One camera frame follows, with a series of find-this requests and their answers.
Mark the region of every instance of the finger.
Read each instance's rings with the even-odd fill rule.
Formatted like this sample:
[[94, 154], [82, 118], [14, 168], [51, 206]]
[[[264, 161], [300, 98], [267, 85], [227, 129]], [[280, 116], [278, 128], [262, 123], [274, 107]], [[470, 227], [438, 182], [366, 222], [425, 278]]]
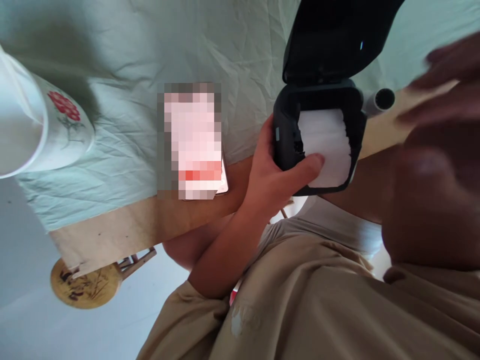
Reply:
[[475, 32], [467, 37], [464, 37], [455, 42], [452, 42], [451, 44], [439, 47], [433, 50], [432, 52], [430, 52], [426, 56], [426, 60], [431, 64], [438, 63], [439, 61], [443, 60], [445, 56], [451, 54], [452, 52], [455, 52], [457, 49], [464, 46], [465, 43], [470, 41], [478, 41], [477, 37], [479, 36], [480, 36], [480, 32]]
[[452, 80], [469, 79], [478, 76], [480, 68], [480, 37], [475, 34], [469, 41], [454, 46], [454, 51], [447, 52], [441, 60], [435, 62], [430, 70], [409, 87], [414, 89], [433, 89]]
[[432, 124], [455, 119], [480, 119], [480, 82], [459, 84], [449, 92], [427, 100], [398, 117], [410, 124]]
[[315, 180], [324, 166], [325, 158], [320, 154], [311, 154], [294, 168], [282, 173], [283, 186], [293, 195]]
[[274, 115], [271, 114], [261, 127], [255, 152], [259, 152], [261, 154], [268, 154], [270, 156], [273, 155], [273, 123]]

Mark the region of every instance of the wooden stool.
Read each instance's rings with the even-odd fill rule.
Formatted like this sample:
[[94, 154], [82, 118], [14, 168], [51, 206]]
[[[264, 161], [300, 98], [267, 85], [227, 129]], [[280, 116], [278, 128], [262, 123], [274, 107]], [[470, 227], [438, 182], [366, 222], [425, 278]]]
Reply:
[[157, 254], [151, 247], [138, 258], [137, 254], [124, 258], [77, 278], [59, 259], [50, 274], [50, 284], [55, 295], [65, 304], [77, 309], [94, 309], [108, 303], [120, 289], [123, 280], [132, 275]]

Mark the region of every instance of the printer paper roll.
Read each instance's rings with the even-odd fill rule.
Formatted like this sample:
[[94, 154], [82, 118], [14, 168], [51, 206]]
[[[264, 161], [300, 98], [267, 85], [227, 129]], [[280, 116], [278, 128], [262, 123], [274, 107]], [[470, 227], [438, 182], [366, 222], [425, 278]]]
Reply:
[[349, 177], [352, 158], [340, 109], [301, 111], [298, 119], [305, 156], [321, 154], [325, 164], [320, 175], [308, 186], [336, 188]]

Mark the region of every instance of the white floor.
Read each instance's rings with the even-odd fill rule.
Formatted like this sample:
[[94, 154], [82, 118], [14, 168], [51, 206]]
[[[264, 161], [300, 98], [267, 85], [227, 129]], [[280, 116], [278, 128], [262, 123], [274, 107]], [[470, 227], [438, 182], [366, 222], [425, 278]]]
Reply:
[[[285, 212], [293, 216], [304, 202], [296, 198]], [[60, 302], [50, 288], [60, 254], [13, 179], [0, 180], [0, 229], [2, 360], [135, 359], [165, 299], [188, 275], [157, 246], [158, 255], [109, 303], [78, 310]], [[379, 259], [380, 265], [388, 260]]]

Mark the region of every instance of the phone screen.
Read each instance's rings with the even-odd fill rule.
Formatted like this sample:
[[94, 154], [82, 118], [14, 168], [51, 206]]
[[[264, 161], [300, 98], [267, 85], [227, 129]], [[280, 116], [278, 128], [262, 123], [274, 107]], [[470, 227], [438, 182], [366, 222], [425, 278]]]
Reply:
[[228, 189], [221, 122], [209, 84], [186, 92], [165, 92], [165, 131], [171, 133], [172, 171], [180, 200], [213, 199]]

